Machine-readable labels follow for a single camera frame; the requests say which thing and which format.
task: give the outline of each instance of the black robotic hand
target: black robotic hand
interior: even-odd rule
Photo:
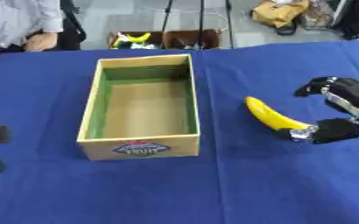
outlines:
[[[311,80],[294,94],[297,97],[325,95],[326,104],[350,118],[335,118],[317,122],[310,133],[315,144],[324,144],[359,137],[359,81],[351,78],[321,77]]]

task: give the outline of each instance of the yellow object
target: yellow object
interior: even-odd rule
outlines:
[[[308,0],[299,0],[279,5],[272,1],[265,1],[253,10],[252,18],[257,22],[282,27],[290,23],[309,6]]]
[[[151,36],[150,32],[147,32],[145,35],[138,37],[138,38],[134,38],[131,37],[130,35],[126,35],[126,37],[129,39],[130,42],[132,43],[142,43],[145,42],[147,39],[149,39]]]
[[[117,34],[117,38],[116,41],[114,41],[114,43],[111,45],[111,47],[109,47],[109,49],[118,49],[118,45],[121,42],[131,42],[131,43],[143,43],[145,42],[147,39],[149,39],[151,36],[150,32],[147,32],[145,35],[138,37],[138,38],[134,38],[130,35],[123,35],[121,32],[119,32]]]
[[[279,129],[293,129],[293,130],[305,130],[311,124],[304,122],[297,122],[287,116],[279,114],[274,109],[268,107],[265,103],[258,100],[257,98],[248,96],[245,100],[250,112],[260,122],[264,123],[268,127],[279,130]]]

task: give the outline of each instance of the box label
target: box label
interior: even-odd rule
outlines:
[[[127,143],[121,147],[114,149],[116,153],[122,153],[137,157],[148,157],[154,154],[157,154],[161,151],[168,151],[170,147],[157,144],[157,143],[148,143],[146,141],[133,141]]]

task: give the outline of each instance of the gray shirt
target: gray shirt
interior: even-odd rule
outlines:
[[[21,46],[38,30],[62,32],[60,0],[0,0],[0,47]]]

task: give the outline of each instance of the black chair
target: black chair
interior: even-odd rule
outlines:
[[[87,38],[87,34],[77,20],[75,13],[79,13],[72,0],[60,0],[61,9],[66,15],[64,19],[64,31],[59,35],[60,50],[80,50],[81,42]]]

